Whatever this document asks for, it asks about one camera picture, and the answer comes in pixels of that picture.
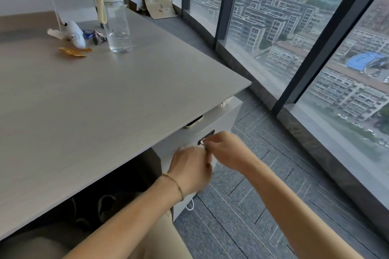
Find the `pants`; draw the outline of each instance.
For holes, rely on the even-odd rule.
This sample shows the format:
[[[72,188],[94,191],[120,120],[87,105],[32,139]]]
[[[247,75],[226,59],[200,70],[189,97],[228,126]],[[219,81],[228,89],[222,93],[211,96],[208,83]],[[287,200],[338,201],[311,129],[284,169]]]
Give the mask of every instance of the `pants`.
[[[12,237],[0,247],[2,259],[60,259],[87,237],[66,224],[54,224]],[[175,229],[170,211],[154,224],[128,259],[192,259]]]

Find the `gray desk surface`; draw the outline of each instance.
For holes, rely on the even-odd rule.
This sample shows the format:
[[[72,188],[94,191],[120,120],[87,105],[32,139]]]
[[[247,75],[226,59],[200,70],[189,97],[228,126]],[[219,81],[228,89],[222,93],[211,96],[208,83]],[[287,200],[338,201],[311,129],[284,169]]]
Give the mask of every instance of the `gray desk surface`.
[[[127,12],[124,55],[105,44],[77,59],[45,31],[0,35],[0,239],[250,85]]]

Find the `city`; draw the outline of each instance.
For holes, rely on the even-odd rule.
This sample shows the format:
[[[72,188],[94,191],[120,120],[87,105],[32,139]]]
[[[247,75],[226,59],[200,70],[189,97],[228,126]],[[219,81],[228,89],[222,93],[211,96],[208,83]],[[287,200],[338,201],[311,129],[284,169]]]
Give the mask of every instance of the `city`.
[[[226,42],[282,93],[341,1],[235,0]],[[190,0],[190,14],[214,34],[220,6]],[[300,102],[389,173],[388,57],[389,0],[375,0]]]

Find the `gold bracelet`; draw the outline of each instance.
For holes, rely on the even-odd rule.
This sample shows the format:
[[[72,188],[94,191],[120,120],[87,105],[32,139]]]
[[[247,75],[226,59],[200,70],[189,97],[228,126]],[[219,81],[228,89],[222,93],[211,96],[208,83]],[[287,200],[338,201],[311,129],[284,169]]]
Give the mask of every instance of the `gold bracelet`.
[[[182,192],[182,189],[181,187],[179,186],[178,182],[174,180],[173,177],[171,177],[168,173],[162,173],[162,176],[166,176],[168,178],[170,178],[171,180],[173,180],[175,182],[175,184],[177,184],[177,187],[178,187],[178,190],[180,191],[181,193],[181,202],[184,200],[184,193]]]

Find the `water bottle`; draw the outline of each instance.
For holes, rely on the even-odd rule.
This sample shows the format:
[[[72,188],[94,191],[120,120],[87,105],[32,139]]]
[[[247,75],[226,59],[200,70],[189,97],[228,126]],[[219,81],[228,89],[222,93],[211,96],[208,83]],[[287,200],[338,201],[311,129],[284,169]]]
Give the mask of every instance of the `water bottle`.
[[[113,52],[131,50],[124,0],[95,0],[97,17],[104,25],[110,49]]]

